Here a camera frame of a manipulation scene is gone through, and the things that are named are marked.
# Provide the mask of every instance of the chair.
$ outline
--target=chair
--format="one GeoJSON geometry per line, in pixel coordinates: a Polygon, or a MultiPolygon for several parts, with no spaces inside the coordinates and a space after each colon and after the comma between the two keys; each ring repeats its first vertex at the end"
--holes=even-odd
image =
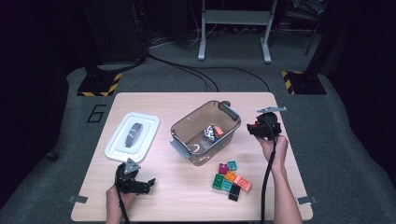
{"type": "Polygon", "coordinates": [[[323,0],[323,2],[322,2],[323,11],[319,15],[317,15],[313,12],[308,12],[306,9],[303,9],[302,7],[295,7],[293,2],[295,2],[295,1],[283,0],[279,4],[278,12],[280,13],[280,16],[275,18],[275,22],[274,22],[275,27],[274,27],[273,35],[272,35],[272,38],[270,41],[270,47],[272,46],[272,44],[274,42],[276,31],[278,29],[280,22],[283,19],[286,19],[290,22],[296,21],[301,24],[312,25],[314,27],[311,30],[311,34],[310,34],[311,39],[309,40],[308,47],[305,51],[305,55],[307,55],[309,52],[309,49],[311,48],[312,42],[314,41],[315,34],[317,33],[317,30],[321,24],[324,10],[326,9],[328,0],[323,0]]]}

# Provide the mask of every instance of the hazard stripe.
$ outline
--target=hazard stripe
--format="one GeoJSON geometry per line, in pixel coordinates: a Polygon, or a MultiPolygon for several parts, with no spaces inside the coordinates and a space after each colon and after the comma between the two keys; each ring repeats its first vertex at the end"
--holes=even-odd
{"type": "Polygon", "coordinates": [[[116,90],[120,78],[122,77],[122,74],[118,74],[114,77],[114,81],[111,84],[110,88],[108,91],[100,91],[100,92],[94,92],[94,91],[81,91],[78,93],[78,96],[110,96],[114,93],[116,90]]]}
{"type": "Polygon", "coordinates": [[[285,81],[286,89],[288,90],[289,94],[294,94],[293,87],[291,86],[291,82],[289,80],[288,76],[289,72],[288,71],[282,71],[282,77],[283,80],[285,81]]]}

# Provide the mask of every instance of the table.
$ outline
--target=table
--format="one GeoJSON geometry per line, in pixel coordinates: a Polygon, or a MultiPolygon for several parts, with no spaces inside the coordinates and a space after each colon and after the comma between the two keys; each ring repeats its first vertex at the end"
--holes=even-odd
{"type": "MultiPolygon", "coordinates": [[[[131,221],[254,221],[261,218],[261,192],[267,162],[259,143],[250,135],[247,124],[260,114],[256,111],[277,106],[275,96],[268,92],[125,92],[119,93],[111,107],[97,148],[85,176],[80,196],[86,203],[76,203],[74,221],[106,220],[106,190],[114,183],[120,161],[111,161],[105,148],[124,116],[130,112],[157,116],[160,127],[147,157],[140,163],[137,181],[156,178],[149,194],[133,201],[128,216],[131,221]],[[211,100],[229,101],[241,120],[231,143],[203,166],[194,166],[170,145],[171,127],[190,112],[211,100]],[[212,188],[219,164],[236,161],[235,171],[252,183],[249,193],[241,191],[239,200],[228,199],[225,191],[212,188]]],[[[287,135],[279,112],[282,134],[287,135]]],[[[289,146],[286,168],[295,197],[306,196],[296,160],[289,146]]],[[[266,219],[274,219],[274,182],[270,175],[266,193],[266,219]]],[[[301,204],[303,219],[312,218],[310,204],[301,204]]]]}
{"type": "Polygon", "coordinates": [[[277,0],[273,0],[270,11],[243,11],[243,10],[213,10],[206,9],[205,0],[202,0],[201,18],[201,44],[198,52],[198,60],[205,59],[206,50],[206,24],[243,24],[243,25],[265,25],[264,37],[260,39],[262,45],[262,56],[265,63],[271,63],[270,51],[268,49],[268,36],[271,32],[274,20],[277,0]]]}

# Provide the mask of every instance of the yellow and black hazard tape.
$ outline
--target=yellow and black hazard tape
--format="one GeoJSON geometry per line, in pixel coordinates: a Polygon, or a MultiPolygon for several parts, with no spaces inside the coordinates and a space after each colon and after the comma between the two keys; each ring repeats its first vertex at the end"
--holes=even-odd
{"type": "Polygon", "coordinates": [[[302,72],[282,71],[282,77],[283,77],[283,80],[285,81],[286,89],[288,89],[289,94],[294,94],[295,92],[294,92],[293,87],[291,86],[291,82],[290,82],[290,79],[289,79],[289,74],[290,73],[302,74],[302,72]]]}
{"type": "Polygon", "coordinates": [[[122,76],[121,73],[114,76],[114,80],[111,83],[111,86],[109,87],[108,91],[79,91],[78,96],[110,96],[116,90],[117,85],[119,84],[119,81],[121,79],[121,76],[122,76]]]}

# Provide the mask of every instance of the white metal stand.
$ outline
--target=white metal stand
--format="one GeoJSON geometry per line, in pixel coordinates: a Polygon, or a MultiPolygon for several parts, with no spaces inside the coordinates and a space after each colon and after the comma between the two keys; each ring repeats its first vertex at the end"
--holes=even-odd
{"type": "Polygon", "coordinates": [[[198,60],[203,61],[205,59],[207,23],[245,24],[266,26],[264,37],[262,37],[260,41],[262,44],[262,55],[265,63],[271,63],[267,41],[275,15],[276,3],[277,0],[274,0],[271,5],[271,11],[206,10],[205,0],[202,0],[202,32],[198,60]]]}

